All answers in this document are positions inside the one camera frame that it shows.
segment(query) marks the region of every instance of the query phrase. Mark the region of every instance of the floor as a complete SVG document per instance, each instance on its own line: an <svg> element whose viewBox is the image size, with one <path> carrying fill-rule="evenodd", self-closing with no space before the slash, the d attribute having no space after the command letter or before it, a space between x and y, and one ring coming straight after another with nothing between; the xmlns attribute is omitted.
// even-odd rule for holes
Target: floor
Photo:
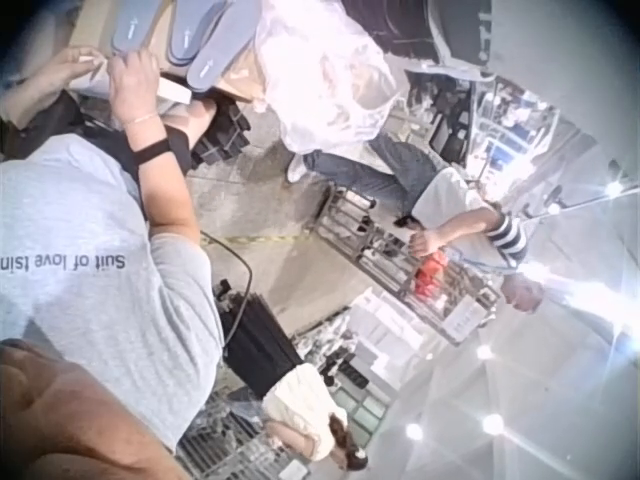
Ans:
<svg viewBox="0 0 640 480"><path fill-rule="evenodd" d="M247 108L251 145L235 161L202 165L189 175L201 228L249 262L252 291L265 297L287 333L305 329L351 302L370 280L326 244L309 236L326 184L284 180L292 154L278 140L275 115ZM214 281L227 278L242 290L244 267L222 248L207 247Z"/></svg>

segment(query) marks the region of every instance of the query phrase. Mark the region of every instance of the jeans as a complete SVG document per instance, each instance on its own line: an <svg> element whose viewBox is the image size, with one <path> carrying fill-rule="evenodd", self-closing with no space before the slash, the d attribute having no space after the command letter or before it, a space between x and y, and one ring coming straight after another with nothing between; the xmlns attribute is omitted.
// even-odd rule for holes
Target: jeans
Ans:
<svg viewBox="0 0 640 480"><path fill-rule="evenodd" d="M305 155L304 164L339 187L378 200L398 216L409 215L436 175L448 167L437 155L383 133L369 145L393 174L319 150Z"/></svg>

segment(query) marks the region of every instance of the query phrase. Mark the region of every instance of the white shoe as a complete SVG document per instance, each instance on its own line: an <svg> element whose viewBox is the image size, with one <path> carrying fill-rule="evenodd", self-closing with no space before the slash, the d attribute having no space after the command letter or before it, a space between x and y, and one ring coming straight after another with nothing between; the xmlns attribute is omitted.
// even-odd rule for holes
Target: white shoe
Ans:
<svg viewBox="0 0 640 480"><path fill-rule="evenodd" d="M296 153L287 168L287 182L298 183L309 169L305 166L302 155Z"/></svg>

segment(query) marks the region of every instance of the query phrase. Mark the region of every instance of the shoe display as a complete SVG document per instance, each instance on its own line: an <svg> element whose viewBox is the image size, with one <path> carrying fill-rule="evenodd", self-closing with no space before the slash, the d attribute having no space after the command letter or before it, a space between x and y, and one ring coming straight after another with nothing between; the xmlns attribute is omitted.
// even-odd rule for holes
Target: shoe display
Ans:
<svg viewBox="0 0 640 480"><path fill-rule="evenodd" d="M211 25L227 8L227 0L176 0L167 58L178 66L189 65Z"/></svg>
<svg viewBox="0 0 640 480"><path fill-rule="evenodd" d="M187 82L194 92L205 92L220 80L236 56L253 39L261 13L260 0L228 3L187 72Z"/></svg>
<svg viewBox="0 0 640 480"><path fill-rule="evenodd" d="M120 2L111 47L116 53L139 50L151 32L162 0Z"/></svg>

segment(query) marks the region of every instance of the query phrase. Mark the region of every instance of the hand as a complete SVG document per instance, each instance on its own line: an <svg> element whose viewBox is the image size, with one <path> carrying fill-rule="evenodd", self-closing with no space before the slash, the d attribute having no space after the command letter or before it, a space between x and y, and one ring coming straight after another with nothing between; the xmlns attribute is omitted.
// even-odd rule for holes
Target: hand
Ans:
<svg viewBox="0 0 640 480"><path fill-rule="evenodd" d="M91 57L81 61L81 57ZM42 67L28 82L40 98L55 101L58 94L69 85L71 80L91 73L104 56L92 47L69 47L62 50Z"/></svg>
<svg viewBox="0 0 640 480"><path fill-rule="evenodd" d="M282 443L282 441L278 437L274 437L273 435L267 435L267 443L274 450L284 447L284 444Z"/></svg>
<svg viewBox="0 0 640 480"><path fill-rule="evenodd" d="M409 253L416 258L423 258L438 250L445 243L437 230L423 230L411 235Z"/></svg>
<svg viewBox="0 0 640 480"><path fill-rule="evenodd" d="M160 68L153 54L142 49L125 57L113 57L108 72L109 101L116 120L127 125L156 112Z"/></svg>

